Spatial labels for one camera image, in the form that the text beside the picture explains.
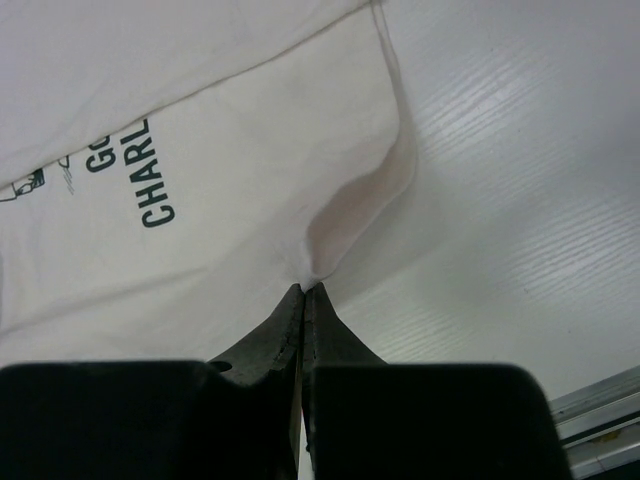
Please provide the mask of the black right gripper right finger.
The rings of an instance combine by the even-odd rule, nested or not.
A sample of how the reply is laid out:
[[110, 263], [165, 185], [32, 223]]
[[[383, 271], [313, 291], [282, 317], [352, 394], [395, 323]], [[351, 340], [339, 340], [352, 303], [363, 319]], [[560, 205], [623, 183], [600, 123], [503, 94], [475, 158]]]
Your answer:
[[302, 412], [316, 479], [390, 475], [389, 365], [340, 319], [324, 284], [305, 294]]

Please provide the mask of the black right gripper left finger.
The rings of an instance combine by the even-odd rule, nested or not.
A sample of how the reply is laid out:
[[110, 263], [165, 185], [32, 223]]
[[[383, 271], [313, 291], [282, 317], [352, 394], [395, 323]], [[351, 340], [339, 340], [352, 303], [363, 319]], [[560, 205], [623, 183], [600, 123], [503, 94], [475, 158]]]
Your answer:
[[222, 438], [233, 479], [296, 479], [305, 296], [289, 287], [272, 313], [208, 361], [219, 378]]

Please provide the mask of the white and green t-shirt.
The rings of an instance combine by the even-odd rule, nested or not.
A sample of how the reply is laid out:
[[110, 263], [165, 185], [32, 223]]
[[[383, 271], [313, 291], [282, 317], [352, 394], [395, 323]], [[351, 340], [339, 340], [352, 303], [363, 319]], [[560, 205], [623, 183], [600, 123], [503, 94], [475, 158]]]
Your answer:
[[329, 276], [415, 159], [370, 2], [5, 188], [1, 362], [212, 358]]

